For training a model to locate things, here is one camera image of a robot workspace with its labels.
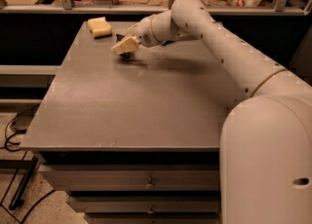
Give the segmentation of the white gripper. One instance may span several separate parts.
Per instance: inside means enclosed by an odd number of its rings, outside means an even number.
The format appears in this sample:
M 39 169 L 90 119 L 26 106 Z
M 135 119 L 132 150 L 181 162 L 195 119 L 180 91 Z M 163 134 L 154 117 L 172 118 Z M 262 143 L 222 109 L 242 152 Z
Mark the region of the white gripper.
M 124 35 L 117 36 L 116 44 L 111 51 L 116 55 L 134 52 L 138 49 L 139 42 L 144 47 L 153 47 L 159 44 L 152 31 L 153 17 L 146 17 L 124 30 Z

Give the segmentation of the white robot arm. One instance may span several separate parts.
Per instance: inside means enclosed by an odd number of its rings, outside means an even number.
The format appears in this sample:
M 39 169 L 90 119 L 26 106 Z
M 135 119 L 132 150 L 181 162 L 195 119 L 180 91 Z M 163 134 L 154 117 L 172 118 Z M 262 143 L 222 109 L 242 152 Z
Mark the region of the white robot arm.
M 199 39 L 243 91 L 219 146 L 222 224 L 312 224 L 312 88 L 216 22 L 200 0 L 175 0 L 112 48 Z

